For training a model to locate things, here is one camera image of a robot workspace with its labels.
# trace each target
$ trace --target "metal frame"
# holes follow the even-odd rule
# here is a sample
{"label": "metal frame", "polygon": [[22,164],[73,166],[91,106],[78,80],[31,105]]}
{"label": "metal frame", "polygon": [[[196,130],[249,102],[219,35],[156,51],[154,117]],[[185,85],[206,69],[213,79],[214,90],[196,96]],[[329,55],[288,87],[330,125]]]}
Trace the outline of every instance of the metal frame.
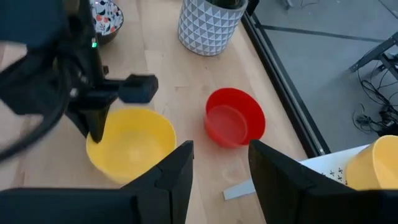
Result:
{"label": "metal frame", "polygon": [[398,79],[398,69],[395,66],[397,60],[394,57],[390,57],[389,54],[385,53],[386,50],[390,49],[394,45],[398,45],[398,32],[396,32],[386,41],[379,44],[377,47],[364,55],[364,57],[359,59],[354,65],[352,65],[349,70],[351,72],[356,72],[367,63],[373,60],[380,60],[385,68],[388,69],[396,79]]}
{"label": "metal frame", "polygon": [[[292,123],[293,128],[295,129],[295,132],[296,132],[298,138],[300,139],[300,142],[302,143],[302,146],[303,146],[307,156],[309,158],[311,158],[311,157],[321,156],[324,154],[329,154],[330,150],[329,150],[325,140],[321,136],[318,128],[315,125],[315,122],[311,118],[309,112],[307,111],[306,106],[304,105],[303,101],[301,100],[301,97],[299,96],[297,90],[293,86],[292,81],[287,76],[287,72],[285,71],[282,63],[280,62],[279,58],[275,59],[277,61],[277,63],[275,63],[273,61],[273,58],[275,58],[275,55],[271,55],[267,51],[265,46],[262,44],[261,37],[257,33],[256,27],[255,27],[253,21],[251,21],[250,15],[247,12],[245,12],[242,17],[242,23],[243,23],[243,26],[244,26],[246,32],[248,33],[249,38],[252,41],[252,44],[253,44],[253,46],[263,64],[269,78],[271,79],[271,82],[278,94],[278,97],[287,113],[287,116],[290,119],[290,122]],[[282,77],[284,77],[286,82],[288,83],[290,91],[288,90],[285,83],[283,82]],[[298,108],[295,105],[295,100],[300,105],[300,108]],[[304,114],[304,118],[300,114],[300,110],[302,110],[302,113]],[[309,127],[305,122],[305,119],[309,123],[310,128],[313,130],[316,139],[313,138],[313,136],[309,130]]]}
{"label": "metal frame", "polygon": [[251,16],[254,13],[254,10],[257,8],[260,0],[249,0],[248,7],[246,8],[246,12]]}

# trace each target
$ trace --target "white patterned vase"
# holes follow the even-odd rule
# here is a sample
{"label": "white patterned vase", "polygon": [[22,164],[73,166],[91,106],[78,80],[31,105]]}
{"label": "white patterned vase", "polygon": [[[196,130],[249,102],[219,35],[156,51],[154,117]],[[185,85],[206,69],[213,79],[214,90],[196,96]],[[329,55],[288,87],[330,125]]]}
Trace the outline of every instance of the white patterned vase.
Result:
{"label": "white patterned vase", "polygon": [[248,0],[239,9],[224,9],[205,0],[183,0],[178,37],[191,51],[205,56],[221,53],[242,18]]}

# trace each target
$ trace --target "black cable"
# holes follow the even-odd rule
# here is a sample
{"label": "black cable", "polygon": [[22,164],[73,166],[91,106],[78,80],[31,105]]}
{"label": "black cable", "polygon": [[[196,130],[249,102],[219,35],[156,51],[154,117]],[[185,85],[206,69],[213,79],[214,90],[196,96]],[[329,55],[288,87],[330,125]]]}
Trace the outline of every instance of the black cable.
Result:
{"label": "black cable", "polygon": [[309,2],[309,3],[306,3],[306,4],[304,4],[304,5],[303,5],[303,2],[304,2],[304,0],[301,0],[301,3],[300,3],[301,9],[303,9],[303,8],[305,8],[305,7],[307,7],[307,6],[310,6],[310,5],[312,5],[312,4],[319,4],[319,3],[320,3],[320,0],[317,0],[316,2]]}
{"label": "black cable", "polygon": [[386,69],[386,72],[384,72],[383,76],[381,77],[380,82],[379,82],[379,87],[377,88],[378,90],[380,89],[381,83],[383,82],[383,79],[384,79],[384,77],[387,75],[388,71],[389,71],[389,70]]}
{"label": "black cable", "polygon": [[3,149],[0,152],[0,162],[27,150],[29,146],[35,143],[38,139],[45,136],[60,121],[64,111],[69,104],[71,81],[66,71],[66,68],[62,68],[58,74],[58,90],[60,92],[60,103],[54,108],[54,110],[50,114],[47,114],[44,117],[44,120],[33,131],[31,131],[23,138],[18,139],[11,146]]}
{"label": "black cable", "polygon": [[[370,51],[368,51],[359,61],[358,64],[361,64],[361,61],[363,60],[363,58],[365,58],[365,56],[367,56],[368,53],[370,53],[373,49],[371,49]],[[383,110],[380,112],[380,115],[382,116],[382,121],[379,122],[375,122],[371,117],[367,116],[365,114],[364,111],[364,106],[360,103],[361,107],[362,107],[362,113],[360,115],[358,115],[356,117],[356,110],[354,110],[353,115],[352,115],[352,122],[355,126],[355,128],[357,128],[358,130],[360,130],[363,133],[366,134],[371,134],[372,132],[376,132],[376,133],[380,133],[383,129],[388,128],[388,124],[389,122],[395,122],[395,124],[398,124],[398,111],[395,110],[394,106],[398,106],[398,105],[392,105],[391,104],[391,98],[398,94],[398,91],[393,93],[388,99],[380,93],[380,89],[381,88],[385,88],[387,86],[391,86],[393,84],[398,83],[398,81],[394,82],[394,83],[390,83],[388,85],[382,85],[382,82],[384,80],[384,77],[387,75],[388,70],[383,74],[382,78],[380,79],[379,82],[379,86],[376,88],[373,84],[372,84],[372,77],[374,75],[374,72],[376,71],[376,68],[378,66],[378,63],[376,63],[376,65],[374,66],[371,76],[370,76],[370,81],[367,80],[362,80],[361,76],[359,74],[359,69],[357,69],[357,76],[358,76],[358,80],[359,83],[363,89],[363,91],[365,92],[365,94],[368,96],[368,98],[370,100],[372,100],[373,102],[383,106]]]}

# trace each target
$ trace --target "wooden table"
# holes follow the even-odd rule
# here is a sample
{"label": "wooden table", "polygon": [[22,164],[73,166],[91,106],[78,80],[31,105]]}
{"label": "wooden table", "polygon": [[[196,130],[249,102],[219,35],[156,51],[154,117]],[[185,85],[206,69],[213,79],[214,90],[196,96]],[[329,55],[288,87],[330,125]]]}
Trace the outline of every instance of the wooden table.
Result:
{"label": "wooden table", "polygon": [[[264,110],[267,130],[261,140],[294,159],[306,158],[243,26],[239,25],[221,55],[202,57],[187,50],[177,38],[181,0],[115,2],[125,21],[115,40],[101,48],[109,77],[156,74],[159,90],[148,107],[171,120],[179,144],[186,139],[195,143],[187,223],[265,223],[255,195],[227,202],[223,199],[224,189],[250,177],[248,149],[221,149],[203,129],[205,102],[211,92],[220,87],[239,88],[255,97]],[[0,68],[23,53],[24,48],[3,44]],[[122,106],[118,101],[111,109]],[[0,144],[29,129],[31,122],[0,105]],[[0,188],[17,186],[119,187],[90,164],[85,139],[68,118],[63,118],[30,152],[0,164]]]}

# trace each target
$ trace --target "bowl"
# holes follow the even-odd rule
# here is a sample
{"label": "bowl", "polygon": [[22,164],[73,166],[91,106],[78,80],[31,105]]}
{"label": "bowl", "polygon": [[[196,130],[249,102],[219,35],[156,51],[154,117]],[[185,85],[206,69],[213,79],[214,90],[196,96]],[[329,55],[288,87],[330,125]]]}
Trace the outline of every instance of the bowl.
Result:
{"label": "bowl", "polygon": [[348,187],[355,190],[398,189],[398,136],[383,136],[346,166]]}
{"label": "bowl", "polygon": [[127,184],[158,164],[176,147],[175,131],[166,118],[145,108],[124,108],[106,118],[104,135],[95,143],[90,135],[90,161],[119,184]]}
{"label": "bowl", "polygon": [[246,146],[260,139],[266,119],[260,105],[247,93],[235,88],[221,88],[206,103],[205,130],[221,147]]}
{"label": "bowl", "polygon": [[93,23],[99,45],[112,41],[123,25],[123,13],[109,0],[90,1]]}

